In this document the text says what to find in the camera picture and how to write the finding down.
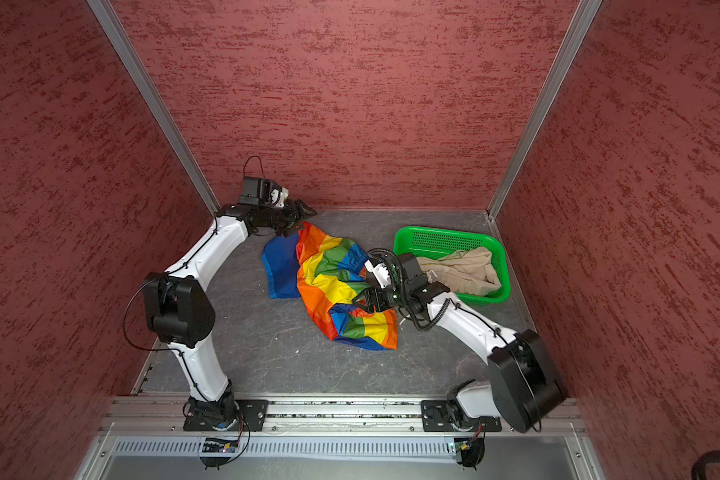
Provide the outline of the rainbow striped shorts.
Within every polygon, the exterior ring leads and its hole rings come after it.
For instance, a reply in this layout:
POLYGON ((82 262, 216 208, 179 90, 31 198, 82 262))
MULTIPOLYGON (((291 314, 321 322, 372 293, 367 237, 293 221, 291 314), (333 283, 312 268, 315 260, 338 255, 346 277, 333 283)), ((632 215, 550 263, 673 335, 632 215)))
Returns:
POLYGON ((270 297, 301 299, 328 339, 372 351, 398 347, 393 310, 367 313, 352 304, 369 287, 369 257, 355 241, 328 235, 306 222, 299 232, 270 240, 261 260, 270 297))

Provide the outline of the green plastic basket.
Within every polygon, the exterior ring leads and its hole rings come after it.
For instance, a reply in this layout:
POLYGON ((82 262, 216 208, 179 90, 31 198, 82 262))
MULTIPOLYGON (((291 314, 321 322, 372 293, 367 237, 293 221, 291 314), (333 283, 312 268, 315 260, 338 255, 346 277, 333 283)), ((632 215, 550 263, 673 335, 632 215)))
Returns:
POLYGON ((438 260, 457 251, 471 251, 484 247, 491 253, 491 266, 497 274, 499 287, 485 295, 458 292, 468 304, 499 304, 511 294, 510 274, 504 246, 495 238, 478 233, 461 232, 430 227, 408 226, 400 229, 394 239, 393 251, 397 255, 412 253, 416 257, 438 260))

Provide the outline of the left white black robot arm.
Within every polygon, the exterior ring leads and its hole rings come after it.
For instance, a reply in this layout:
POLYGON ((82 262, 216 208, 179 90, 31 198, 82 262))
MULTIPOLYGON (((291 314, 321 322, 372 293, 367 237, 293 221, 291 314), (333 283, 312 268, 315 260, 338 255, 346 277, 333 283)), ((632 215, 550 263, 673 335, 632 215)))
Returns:
POLYGON ((140 292, 147 328, 179 362, 189 384, 188 408, 194 419, 226 430, 239 417, 232 382, 213 346, 216 313, 206 288, 233 251, 258 229, 289 236, 315 215, 316 210, 301 200, 274 207, 232 205, 167 271, 145 278, 140 292))

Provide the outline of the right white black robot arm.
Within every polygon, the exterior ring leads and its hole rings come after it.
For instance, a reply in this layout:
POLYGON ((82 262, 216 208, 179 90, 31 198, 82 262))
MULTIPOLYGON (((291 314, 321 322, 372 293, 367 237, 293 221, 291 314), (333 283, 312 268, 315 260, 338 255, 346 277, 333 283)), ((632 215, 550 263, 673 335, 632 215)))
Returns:
POLYGON ((544 341, 533 330, 505 328, 465 305, 418 267, 369 260, 369 287, 352 304, 366 313, 395 310, 420 331, 439 327, 484 361, 487 379, 465 381, 447 399, 423 407, 427 421, 448 423, 457 431, 478 431, 484 418, 501 419, 513 430, 541 431, 542 420, 568 397, 544 341))

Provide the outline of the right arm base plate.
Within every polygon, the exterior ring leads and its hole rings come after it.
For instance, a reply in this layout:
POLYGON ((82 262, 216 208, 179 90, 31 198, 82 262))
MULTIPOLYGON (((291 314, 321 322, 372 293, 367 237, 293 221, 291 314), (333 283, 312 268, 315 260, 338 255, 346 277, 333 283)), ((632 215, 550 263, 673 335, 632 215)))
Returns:
POLYGON ((425 432, 497 433, 502 431, 499 417, 469 417, 455 401, 422 400, 420 407, 425 432))

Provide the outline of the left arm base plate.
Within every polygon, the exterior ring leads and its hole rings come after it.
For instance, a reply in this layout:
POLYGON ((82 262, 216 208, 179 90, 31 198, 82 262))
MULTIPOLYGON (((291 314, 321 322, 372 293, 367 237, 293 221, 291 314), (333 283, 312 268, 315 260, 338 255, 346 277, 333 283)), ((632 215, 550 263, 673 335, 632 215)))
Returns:
POLYGON ((233 433, 259 432, 263 428, 267 400, 231 400, 203 402, 189 398, 183 409, 183 430, 188 432, 233 433))

